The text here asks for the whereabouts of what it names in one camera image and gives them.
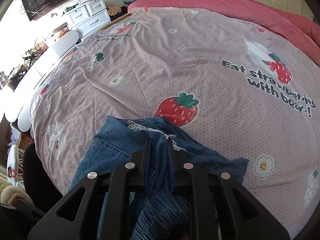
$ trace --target lace trim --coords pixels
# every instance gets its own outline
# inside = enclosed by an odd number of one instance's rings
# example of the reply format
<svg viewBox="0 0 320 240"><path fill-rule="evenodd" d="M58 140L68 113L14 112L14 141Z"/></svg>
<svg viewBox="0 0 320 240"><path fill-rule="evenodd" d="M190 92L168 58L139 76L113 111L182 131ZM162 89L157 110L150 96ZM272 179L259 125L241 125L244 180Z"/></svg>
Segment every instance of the lace trim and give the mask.
<svg viewBox="0 0 320 240"><path fill-rule="evenodd" d="M176 136L173 135L173 134L167 135L167 134L165 134L164 132L162 132L162 131L160 131L160 130L153 129L153 128L149 128L149 127L145 127L145 126L143 126L143 125L141 125L141 124L135 123L135 122L130 121L130 120L128 120L128 124L129 124L128 128L131 129L131 130L134 130L134 131L146 130L146 131L152 131L152 132L162 133L167 140L168 140L169 138L175 138L175 137L176 137ZM174 140L172 140L172 145L173 145L173 149L174 149L175 151L180 151L180 150L185 150L185 151L186 151L186 149L180 148L179 146L177 146L177 143L176 143Z"/></svg>

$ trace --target drawer handle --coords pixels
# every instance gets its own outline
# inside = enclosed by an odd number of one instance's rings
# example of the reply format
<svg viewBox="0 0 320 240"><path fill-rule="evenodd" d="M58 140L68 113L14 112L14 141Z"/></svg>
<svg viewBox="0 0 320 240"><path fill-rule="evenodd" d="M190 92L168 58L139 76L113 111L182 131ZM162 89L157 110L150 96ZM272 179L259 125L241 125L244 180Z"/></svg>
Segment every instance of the drawer handle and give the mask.
<svg viewBox="0 0 320 240"><path fill-rule="evenodd" d="M96 23L98 20L99 20L99 19L96 19L93 23L90 23L89 25L92 25L92 24Z"/></svg>

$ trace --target red blanket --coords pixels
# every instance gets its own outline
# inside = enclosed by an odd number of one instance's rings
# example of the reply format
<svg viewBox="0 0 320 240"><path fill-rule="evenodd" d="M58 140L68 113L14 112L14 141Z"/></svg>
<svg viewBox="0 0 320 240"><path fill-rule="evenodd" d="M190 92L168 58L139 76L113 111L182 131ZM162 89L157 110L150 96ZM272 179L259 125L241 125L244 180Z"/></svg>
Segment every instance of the red blanket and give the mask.
<svg viewBox="0 0 320 240"><path fill-rule="evenodd" d="M137 0L136 7L203 8L227 17L257 23L281 35L320 65L320 27L305 17L252 0Z"/></svg>

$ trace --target white dresser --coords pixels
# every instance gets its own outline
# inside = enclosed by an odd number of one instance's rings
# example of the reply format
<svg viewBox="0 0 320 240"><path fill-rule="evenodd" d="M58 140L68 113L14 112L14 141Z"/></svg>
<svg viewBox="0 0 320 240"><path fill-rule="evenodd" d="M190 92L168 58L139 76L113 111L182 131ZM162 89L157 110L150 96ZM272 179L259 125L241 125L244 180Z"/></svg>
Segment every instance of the white dresser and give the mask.
<svg viewBox="0 0 320 240"><path fill-rule="evenodd" d="M98 31L102 25L111 22L103 0L91 0L80 4L68 11L66 17L68 27L77 31L80 39L86 38Z"/></svg>

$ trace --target blue denim fabric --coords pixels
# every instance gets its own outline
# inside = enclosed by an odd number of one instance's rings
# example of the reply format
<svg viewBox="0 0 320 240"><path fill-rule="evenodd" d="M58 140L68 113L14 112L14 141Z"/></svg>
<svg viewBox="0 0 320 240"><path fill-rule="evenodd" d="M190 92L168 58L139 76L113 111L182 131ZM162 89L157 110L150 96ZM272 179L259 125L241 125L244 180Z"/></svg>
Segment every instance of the blue denim fabric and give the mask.
<svg viewBox="0 0 320 240"><path fill-rule="evenodd" d="M211 174L229 172L239 182L243 182L249 160L238 158L229 160L217 151L192 139L184 130L162 117L133 120L138 126L159 130L172 138L186 154L189 162L198 164ZM144 149L147 138L152 139L150 173L145 193L131 194L130 227L131 240L155 240L169 236L169 231L177 225L188 222L188 203L180 196L173 196L168 189L167 139L161 132L153 130L133 130L130 121L108 116L100 132L81 161L70 188L76 185L90 171L99 174L112 172L127 163L131 155Z"/></svg>

